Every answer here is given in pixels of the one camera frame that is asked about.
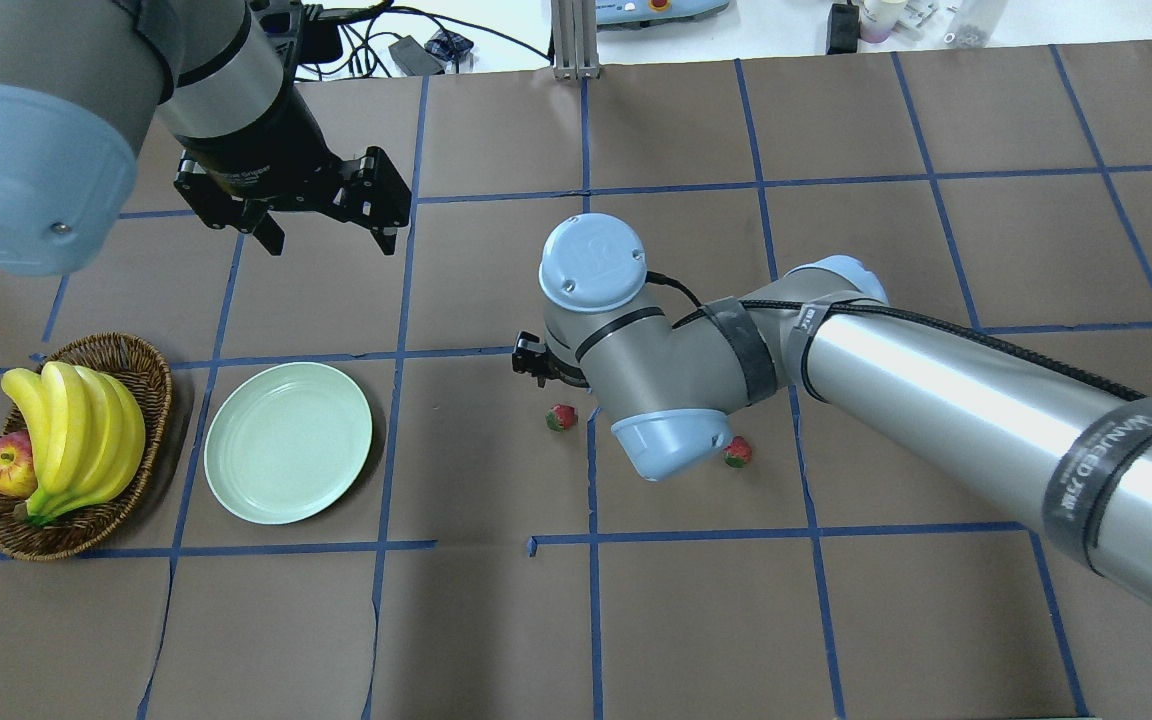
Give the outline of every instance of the light green plate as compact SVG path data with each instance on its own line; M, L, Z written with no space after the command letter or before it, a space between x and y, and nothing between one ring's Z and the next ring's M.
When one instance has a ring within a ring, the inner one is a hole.
M317 363L275 365L225 400L202 464L212 495L263 525L308 518L338 500L371 450L371 409L357 384Z

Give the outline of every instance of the red strawberry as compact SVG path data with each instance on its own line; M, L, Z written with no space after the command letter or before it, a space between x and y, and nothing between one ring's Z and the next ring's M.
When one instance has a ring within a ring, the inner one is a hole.
M741 435L736 435L732 439L732 445L723 447L723 462L732 468L744 468L751 460L755 460L755 448Z
M545 415L545 424L550 425L550 430L561 433L563 430L570 430L576 427L576 409L571 406L553 406L550 408L550 414Z

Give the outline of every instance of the light blue cap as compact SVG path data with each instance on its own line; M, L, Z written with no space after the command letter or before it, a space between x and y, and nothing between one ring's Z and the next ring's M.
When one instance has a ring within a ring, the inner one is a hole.
M803 268L827 270L850 282L856 290L865 293L869 297L881 301L884 304L887 302L887 291L882 289L882 282L879 281L878 275L870 273L861 260L856 260L850 255L832 255L824 260L799 265L797 268L790 270L790 273Z
M134 184L136 156L104 119L0 85L0 270L59 275L88 265Z
M634 469L662 480L717 454L732 442L732 425L721 410L681 409L635 415L612 424Z
M540 290L574 313L605 313L643 290L649 259L630 225L600 213L567 218L545 241Z

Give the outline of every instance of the white bottle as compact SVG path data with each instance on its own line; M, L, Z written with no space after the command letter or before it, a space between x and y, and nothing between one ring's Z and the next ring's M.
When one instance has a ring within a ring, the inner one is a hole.
M909 0L864 0L861 3L861 40L873 44L887 40L896 18L905 12L905 5Z

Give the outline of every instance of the brown basket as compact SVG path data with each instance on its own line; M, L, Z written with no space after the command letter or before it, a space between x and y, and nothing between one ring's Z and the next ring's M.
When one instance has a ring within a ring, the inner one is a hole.
M172 370L162 355L141 338L123 333L93 334L61 347L47 361L100 370L124 384L145 415L145 456L131 484L114 500L68 511L45 528L15 520L13 511L22 501L0 495L0 548L17 560L60 560L77 555L109 537L145 495L172 411ZM26 425L14 406L3 424L3 434L23 429Z

